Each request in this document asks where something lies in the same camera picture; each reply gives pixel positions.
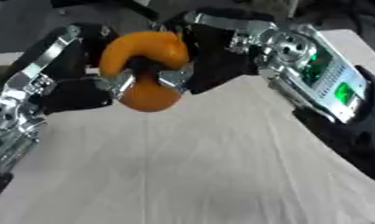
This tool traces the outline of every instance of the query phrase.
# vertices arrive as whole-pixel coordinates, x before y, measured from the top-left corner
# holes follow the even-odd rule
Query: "table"
[[[324,35],[375,73],[355,33]],[[157,114],[52,115],[0,198],[0,224],[375,223],[375,182],[291,111],[243,77]]]

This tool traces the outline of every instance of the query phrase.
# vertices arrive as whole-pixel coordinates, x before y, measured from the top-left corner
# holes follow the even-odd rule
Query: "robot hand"
[[[14,165],[39,141],[46,115],[112,103],[88,70],[116,37],[106,26],[72,24],[52,31],[9,67],[0,87],[0,193]]]

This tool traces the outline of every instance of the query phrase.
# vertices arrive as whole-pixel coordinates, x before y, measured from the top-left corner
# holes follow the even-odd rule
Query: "soft orange toy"
[[[122,36],[106,48],[100,63],[102,75],[119,75],[134,56],[145,56],[173,70],[188,63],[188,49],[180,36],[169,31],[140,31]],[[155,112],[170,108],[180,97],[177,91],[159,85],[155,74],[144,73],[136,76],[136,83],[120,102],[132,109]]]

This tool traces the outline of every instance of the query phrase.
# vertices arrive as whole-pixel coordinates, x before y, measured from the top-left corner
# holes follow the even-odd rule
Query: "robotic arm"
[[[0,192],[49,114],[113,99],[160,111],[187,91],[198,95],[264,68],[272,75],[263,78],[295,106],[295,116],[375,179],[375,159],[366,159],[375,158],[375,76],[354,67],[313,26],[284,29],[265,14],[200,9],[157,29],[118,38],[105,26],[73,24],[11,66],[0,90]]]

